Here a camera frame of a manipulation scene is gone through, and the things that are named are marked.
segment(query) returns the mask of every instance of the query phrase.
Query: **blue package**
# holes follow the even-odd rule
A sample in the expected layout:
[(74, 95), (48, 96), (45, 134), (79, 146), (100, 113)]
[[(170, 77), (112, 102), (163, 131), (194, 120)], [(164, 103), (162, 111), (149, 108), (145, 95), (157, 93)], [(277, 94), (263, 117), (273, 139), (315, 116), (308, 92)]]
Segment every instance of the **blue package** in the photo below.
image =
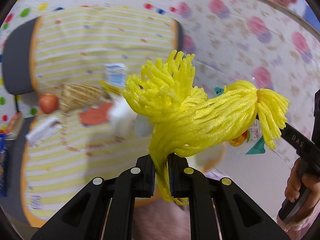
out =
[(6, 177), (9, 152), (5, 145), (5, 134), (0, 134), (0, 196), (6, 197)]

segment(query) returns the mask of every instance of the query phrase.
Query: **yellow foam mop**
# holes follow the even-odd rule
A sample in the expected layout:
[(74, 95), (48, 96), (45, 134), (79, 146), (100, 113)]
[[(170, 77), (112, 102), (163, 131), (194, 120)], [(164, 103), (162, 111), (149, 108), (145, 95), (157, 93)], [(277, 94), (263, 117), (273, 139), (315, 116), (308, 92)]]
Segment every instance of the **yellow foam mop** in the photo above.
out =
[(210, 146), (237, 138), (258, 114), (266, 145), (275, 149), (274, 139), (285, 127), (289, 100), (269, 89), (259, 89), (248, 81), (224, 88), (224, 94), (208, 99), (203, 88), (193, 87), (194, 54), (172, 51), (162, 63), (147, 61), (141, 78), (128, 77), (123, 96), (137, 114), (154, 124), (149, 154), (164, 200), (184, 205), (186, 200), (170, 194), (167, 157), (192, 156)]

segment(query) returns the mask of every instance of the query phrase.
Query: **gray cushion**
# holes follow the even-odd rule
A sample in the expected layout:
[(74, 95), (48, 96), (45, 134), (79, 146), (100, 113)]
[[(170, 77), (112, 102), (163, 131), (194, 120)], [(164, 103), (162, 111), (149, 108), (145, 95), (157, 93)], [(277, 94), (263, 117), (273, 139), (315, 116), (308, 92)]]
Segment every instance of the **gray cushion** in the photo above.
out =
[(12, 95), (33, 91), (29, 73), (29, 49), (36, 19), (16, 28), (4, 46), (2, 76), (6, 90)]

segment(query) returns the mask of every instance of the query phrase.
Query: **dark fabric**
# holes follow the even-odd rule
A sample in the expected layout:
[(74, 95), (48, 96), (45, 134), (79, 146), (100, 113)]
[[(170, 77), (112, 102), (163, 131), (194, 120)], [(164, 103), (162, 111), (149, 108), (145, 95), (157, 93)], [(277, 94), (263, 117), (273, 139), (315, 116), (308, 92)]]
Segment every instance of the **dark fabric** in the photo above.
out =
[(14, 230), (9, 220), (5, 216), (4, 212), (0, 207), (0, 232), (1, 239), (9, 239), (9, 240), (22, 240), (19, 234)]
[(177, 51), (181, 51), (182, 46), (183, 46), (183, 29), (182, 29), (180, 22), (178, 22), (178, 48), (177, 48)]
[(28, 221), (23, 214), (20, 199), (20, 169), (26, 144), (26, 134), (29, 132), (29, 127), (33, 119), (34, 117), (24, 119), (24, 124), (17, 140), (8, 147), (10, 156), (7, 173), (7, 196), (0, 197), (0, 205), (4, 211), (10, 216), (25, 223), (28, 223)]
[(16, 28), (5, 42), (2, 55), (4, 87), (12, 95), (33, 91), (29, 73), (30, 41), (36, 19)]

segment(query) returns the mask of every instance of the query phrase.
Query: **teal tag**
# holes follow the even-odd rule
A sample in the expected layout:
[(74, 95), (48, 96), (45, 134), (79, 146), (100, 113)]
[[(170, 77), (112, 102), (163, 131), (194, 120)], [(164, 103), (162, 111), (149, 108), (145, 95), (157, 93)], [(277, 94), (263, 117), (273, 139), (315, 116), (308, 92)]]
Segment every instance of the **teal tag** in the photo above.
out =
[(217, 96), (223, 94), (223, 88), (214, 88), (214, 91), (216, 92)]
[(246, 154), (261, 154), (265, 153), (264, 149), (264, 137), (261, 136), (255, 145)]

